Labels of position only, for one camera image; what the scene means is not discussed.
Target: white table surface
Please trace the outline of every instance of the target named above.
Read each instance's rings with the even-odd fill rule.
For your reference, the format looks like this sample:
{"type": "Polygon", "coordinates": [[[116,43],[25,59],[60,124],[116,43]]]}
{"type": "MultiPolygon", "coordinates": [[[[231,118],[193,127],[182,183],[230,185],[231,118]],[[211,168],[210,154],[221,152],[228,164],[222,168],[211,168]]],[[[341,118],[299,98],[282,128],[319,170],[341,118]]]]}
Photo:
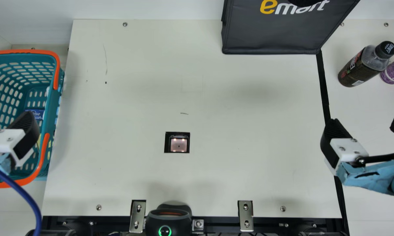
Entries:
{"type": "Polygon", "coordinates": [[[220,21],[123,22],[73,23],[44,215],[129,215],[146,199],[341,216],[314,55],[224,55],[220,21]],[[164,154],[166,131],[190,132],[191,152],[164,154]]]}
{"type": "MultiPolygon", "coordinates": [[[[339,84],[337,74],[365,46],[394,42],[394,20],[344,23],[323,47],[331,117],[338,118],[370,155],[393,153],[394,133],[389,127],[394,118],[394,85],[376,76],[346,88],[339,84]]],[[[359,233],[353,235],[394,235],[394,197],[356,187],[344,187],[344,195],[350,231],[359,233]]]]}

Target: product label inside basket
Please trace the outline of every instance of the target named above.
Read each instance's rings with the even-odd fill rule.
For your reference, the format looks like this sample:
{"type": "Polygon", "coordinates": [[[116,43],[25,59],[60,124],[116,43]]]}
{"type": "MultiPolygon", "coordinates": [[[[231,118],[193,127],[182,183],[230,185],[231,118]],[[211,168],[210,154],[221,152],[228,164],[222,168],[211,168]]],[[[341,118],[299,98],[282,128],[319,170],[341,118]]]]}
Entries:
{"type": "Polygon", "coordinates": [[[34,115],[34,118],[37,121],[42,121],[43,116],[44,116],[44,110],[43,109],[26,109],[25,111],[30,111],[34,115]]]}

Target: black shopping bag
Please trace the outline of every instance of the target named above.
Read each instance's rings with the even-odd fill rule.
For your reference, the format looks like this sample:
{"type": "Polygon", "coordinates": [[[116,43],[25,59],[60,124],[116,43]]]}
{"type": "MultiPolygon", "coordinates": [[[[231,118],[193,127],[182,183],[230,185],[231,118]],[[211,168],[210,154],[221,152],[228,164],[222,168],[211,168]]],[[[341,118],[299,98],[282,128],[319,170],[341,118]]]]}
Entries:
{"type": "Polygon", "coordinates": [[[317,54],[359,0],[225,0],[224,54],[317,54]]]}

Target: teal plastic basket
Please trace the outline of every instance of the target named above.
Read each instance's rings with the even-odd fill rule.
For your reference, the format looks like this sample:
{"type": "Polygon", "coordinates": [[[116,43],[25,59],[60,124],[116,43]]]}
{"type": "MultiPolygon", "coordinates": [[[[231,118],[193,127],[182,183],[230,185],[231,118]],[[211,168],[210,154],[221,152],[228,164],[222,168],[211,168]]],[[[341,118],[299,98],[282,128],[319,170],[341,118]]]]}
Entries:
{"type": "MultiPolygon", "coordinates": [[[[41,130],[40,151],[35,148],[23,166],[10,173],[10,178],[21,186],[47,176],[64,75],[54,52],[0,51],[0,129],[26,110],[44,111],[42,120],[41,115],[35,115],[41,130]]],[[[0,188],[7,187],[0,179],[0,188]]]]}

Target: black round device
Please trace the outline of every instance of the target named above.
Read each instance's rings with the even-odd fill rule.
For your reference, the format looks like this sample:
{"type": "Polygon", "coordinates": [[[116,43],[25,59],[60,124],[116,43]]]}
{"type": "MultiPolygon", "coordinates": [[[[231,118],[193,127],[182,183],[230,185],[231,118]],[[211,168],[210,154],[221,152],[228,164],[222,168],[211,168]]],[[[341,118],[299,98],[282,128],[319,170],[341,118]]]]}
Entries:
{"type": "Polygon", "coordinates": [[[161,204],[146,217],[146,236],[191,235],[191,209],[187,205],[161,204]]]}

